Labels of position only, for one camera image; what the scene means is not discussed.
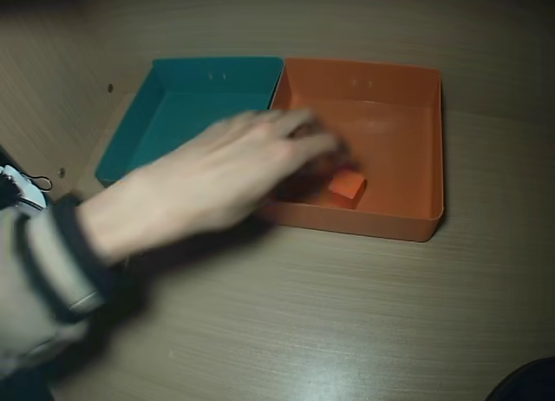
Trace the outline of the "bare human hand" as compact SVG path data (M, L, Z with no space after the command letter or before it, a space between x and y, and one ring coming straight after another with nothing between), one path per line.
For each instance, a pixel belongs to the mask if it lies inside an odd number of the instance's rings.
M308 110L247 111L211 125L135 169L77 209L93 250L108 264L243 220L288 176L334 152L338 139Z

